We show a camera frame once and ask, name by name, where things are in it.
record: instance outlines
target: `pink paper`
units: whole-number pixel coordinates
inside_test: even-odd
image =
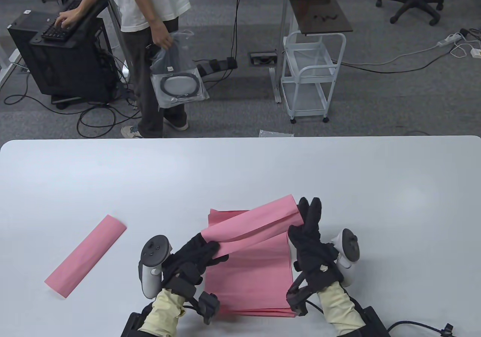
[[[243,211],[211,210],[209,227],[224,224]],[[207,268],[206,291],[218,296],[220,313],[294,317],[286,301],[292,284],[287,233],[231,253],[228,261]]]
[[[207,242],[220,243],[215,255],[220,257],[282,234],[290,225],[302,223],[294,197],[285,196],[212,225],[201,233]]]
[[[122,222],[107,215],[48,276],[45,283],[67,298],[125,229],[127,227]]]

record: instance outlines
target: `plastic bag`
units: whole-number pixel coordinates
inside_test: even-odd
[[[209,99],[209,94],[189,52],[191,31],[170,34],[173,44],[153,58],[151,81],[159,108]]]
[[[259,130],[259,138],[292,138],[294,137],[294,134],[284,134],[284,133],[278,133],[276,131],[265,131],[260,129]]]

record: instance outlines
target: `hand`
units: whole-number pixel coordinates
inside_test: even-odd
[[[73,10],[60,12],[59,17],[55,20],[55,26],[62,26],[62,29],[65,29],[80,21],[83,16],[84,13],[78,7]]]
[[[165,50],[172,46],[174,41],[170,37],[169,32],[162,21],[158,20],[153,22],[150,27],[152,32],[152,42],[155,45],[160,46]]]
[[[174,275],[177,274],[177,270],[180,265],[186,262],[194,263],[199,271],[199,275],[203,275],[206,272],[206,268],[225,262],[229,259],[229,255],[225,255],[216,259],[212,257],[219,251],[220,244],[218,242],[206,242],[206,240],[199,233],[193,237],[182,248],[170,255],[163,263],[163,281],[162,284],[166,284]],[[202,277],[196,283],[199,285],[202,282]]]
[[[296,269],[302,270],[307,285],[313,292],[319,292],[336,281],[342,282],[342,273],[334,261],[338,251],[332,244],[321,243],[319,221],[321,220],[322,204],[319,198],[314,198],[309,206],[306,198],[301,198],[298,205],[304,225],[291,225],[287,234],[297,249]]]

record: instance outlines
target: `white t-shirt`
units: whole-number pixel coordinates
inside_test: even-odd
[[[114,1],[122,15],[121,31],[134,32],[149,27],[135,0]],[[191,8],[189,0],[152,0],[152,2],[162,21],[173,20]]]

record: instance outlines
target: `gray pants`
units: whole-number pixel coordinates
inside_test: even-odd
[[[178,18],[164,21],[169,32],[178,30]],[[137,32],[123,32],[122,37],[127,47],[127,52],[132,60],[130,75],[133,78],[134,94],[137,98],[137,106],[142,113],[139,122],[139,132],[144,138],[161,138],[163,132],[164,117],[173,124],[182,124],[187,121],[184,105],[177,105],[169,109],[159,109],[155,91],[151,82],[151,60],[159,48],[152,42],[150,27]]]

